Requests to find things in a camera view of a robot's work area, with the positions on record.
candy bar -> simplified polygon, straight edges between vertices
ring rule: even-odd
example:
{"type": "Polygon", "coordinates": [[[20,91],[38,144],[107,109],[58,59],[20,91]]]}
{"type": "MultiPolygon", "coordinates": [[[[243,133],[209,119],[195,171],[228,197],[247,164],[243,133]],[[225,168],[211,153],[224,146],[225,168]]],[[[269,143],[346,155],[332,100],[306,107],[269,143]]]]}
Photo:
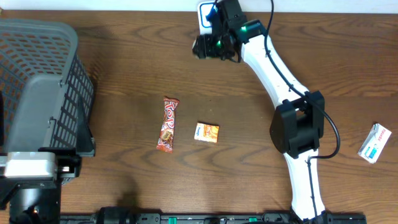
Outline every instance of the candy bar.
{"type": "Polygon", "coordinates": [[[180,102],[176,99],[164,98],[164,120],[160,131],[157,149],[165,152],[173,152],[175,109],[180,102]]]}

black bracket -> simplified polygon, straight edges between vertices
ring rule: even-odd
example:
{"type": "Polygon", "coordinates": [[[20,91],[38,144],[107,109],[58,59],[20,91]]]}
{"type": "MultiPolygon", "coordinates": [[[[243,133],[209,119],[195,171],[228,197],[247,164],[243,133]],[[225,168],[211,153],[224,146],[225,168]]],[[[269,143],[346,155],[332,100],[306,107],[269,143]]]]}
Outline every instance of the black bracket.
{"type": "Polygon", "coordinates": [[[96,216],[96,224],[107,223],[136,223],[135,216],[127,208],[104,207],[96,216]]]}
{"type": "Polygon", "coordinates": [[[78,99],[77,106],[77,133],[75,148],[41,147],[39,152],[52,152],[56,155],[58,167],[68,167],[64,172],[58,169],[57,180],[53,178],[6,178],[0,176],[0,210],[6,208],[7,203],[22,189],[54,189],[62,179],[78,177],[81,169],[81,157],[95,155],[93,135],[88,127],[83,100],[78,99]]]}
{"type": "Polygon", "coordinates": [[[216,4],[206,19],[211,23],[211,34],[199,35],[192,48],[198,58],[220,58],[241,61],[241,41],[237,32],[248,20],[238,0],[223,0],[216,4]]]}
{"type": "Polygon", "coordinates": [[[342,214],[335,215],[323,212],[321,215],[311,220],[300,220],[289,212],[266,213],[264,215],[265,224],[366,224],[365,215],[342,214]]]}
{"type": "MultiPolygon", "coordinates": [[[[325,100],[319,91],[306,92],[305,96],[325,109],[325,100]]],[[[319,139],[323,136],[323,115],[305,98],[292,102],[284,100],[275,109],[270,134],[280,153],[286,152],[296,159],[305,151],[319,148],[319,139]]]]}

gray basket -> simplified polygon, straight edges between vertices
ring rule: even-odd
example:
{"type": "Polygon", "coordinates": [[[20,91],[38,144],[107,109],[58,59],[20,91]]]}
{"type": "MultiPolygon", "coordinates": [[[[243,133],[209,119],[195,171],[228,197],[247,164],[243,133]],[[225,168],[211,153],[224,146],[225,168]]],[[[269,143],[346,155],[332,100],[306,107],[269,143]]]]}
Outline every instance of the gray basket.
{"type": "Polygon", "coordinates": [[[86,117],[94,97],[77,45],[66,24],[0,19],[4,152],[75,147],[78,97],[86,117]]]}

wooden table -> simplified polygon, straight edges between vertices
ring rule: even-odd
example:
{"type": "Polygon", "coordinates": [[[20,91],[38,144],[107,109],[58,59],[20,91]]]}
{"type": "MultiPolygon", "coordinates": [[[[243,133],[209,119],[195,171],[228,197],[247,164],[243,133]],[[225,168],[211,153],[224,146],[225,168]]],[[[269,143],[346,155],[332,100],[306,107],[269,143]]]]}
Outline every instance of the wooden table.
{"type": "MultiPolygon", "coordinates": [[[[197,60],[195,12],[4,11],[2,18],[66,22],[96,77],[95,158],[64,186],[62,212],[104,206],[165,213],[287,210],[286,162],[269,136],[272,103],[244,63],[197,60]],[[163,96],[178,98],[174,153],[156,150],[163,96]],[[193,140],[197,121],[220,125],[218,144],[193,140]]],[[[267,22],[269,14],[249,13],[267,22]]],[[[398,16],[277,13],[271,37],[292,73],[321,90],[342,147],[320,161],[322,199],[369,224],[398,222],[398,16]],[[376,164],[357,155],[371,126],[392,136],[376,164]]],[[[325,123],[321,154],[335,147],[325,123]]],[[[7,212],[0,213],[6,223],[7,212]]]]}

black cable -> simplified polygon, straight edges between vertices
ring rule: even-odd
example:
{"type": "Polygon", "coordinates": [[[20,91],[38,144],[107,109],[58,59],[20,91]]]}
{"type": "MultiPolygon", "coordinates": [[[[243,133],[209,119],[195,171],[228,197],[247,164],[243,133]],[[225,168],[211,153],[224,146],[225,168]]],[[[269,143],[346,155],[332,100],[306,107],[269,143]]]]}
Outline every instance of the black cable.
{"type": "Polygon", "coordinates": [[[306,95],[302,94],[301,92],[299,92],[298,90],[296,90],[293,86],[293,84],[291,84],[286,77],[284,76],[284,74],[279,70],[278,66],[276,65],[276,63],[274,62],[274,60],[271,57],[270,51],[268,50],[268,46],[267,46],[267,39],[268,39],[268,33],[269,33],[269,29],[271,27],[271,23],[272,23],[272,18],[274,17],[274,1],[271,0],[271,16],[269,18],[269,22],[268,22],[268,26],[267,26],[267,30],[266,30],[266,36],[264,38],[264,47],[266,49],[266,55],[269,59],[269,61],[271,62],[272,66],[274,66],[274,68],[276,69],[276,71],[278,72],[278,74],[280,75],[280,77],[285,81],[286,85],[289,87],[289,90],[293,90],[296,94],[298,94],[298,96],[301,96],[302,98],[305,99],[305,101],[307,101],[308,103],[310,103],[314,108],[316,108],[319,112],[321,112],[321,114],[328,120],[328,122],[330,123],[330,126],[332,127],[335,135],[336,135],[336,149],[335,151],[333,151],[333,153],[331,153],[330,155],[327,156],[310,156],[308,158],[307,164],[308,164],[308,174],[310,177],[310,186],[311,186],[311,194],[312,194],[312,203],[313,203],[313,208],[314,208],[314,212],[315,212],[315,217],[317,216],[317,206],[315,205],[315,196],[313,193],[313,184],[312,184],[312,173],[311,173],[311,159],[330,159],[332,157],[334,157],[335,155],[337,155],[338,151],[340,150],[340,134],[338,133],[337,127],[335,125],[335,123],[333,122],[333,120],[329,117],[329,115],[325,112],[324,109],[322,109],[315,101],[311,100],[309,97],[307,97],[306,95]]]}

